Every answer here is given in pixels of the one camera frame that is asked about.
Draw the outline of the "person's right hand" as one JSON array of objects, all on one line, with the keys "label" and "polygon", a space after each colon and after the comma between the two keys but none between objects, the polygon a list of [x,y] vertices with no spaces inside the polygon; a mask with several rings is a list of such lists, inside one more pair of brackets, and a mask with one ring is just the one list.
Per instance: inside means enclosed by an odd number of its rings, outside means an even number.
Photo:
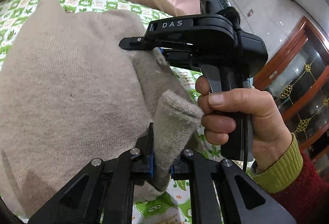
[{"label": "person's right hand", "polygon": [[206,140],[223,145],[235,130],[236,123],[224,113],[240,112],[251,115],[254,129],[252,154],[258,173],[263,173],[276,163],[292,143],[292,135],[270,93],[255,88],[233,89],[211,93],[207,79],[200,76],[195,88],[201,94],[198,106],[203,110],[202,125]]}]

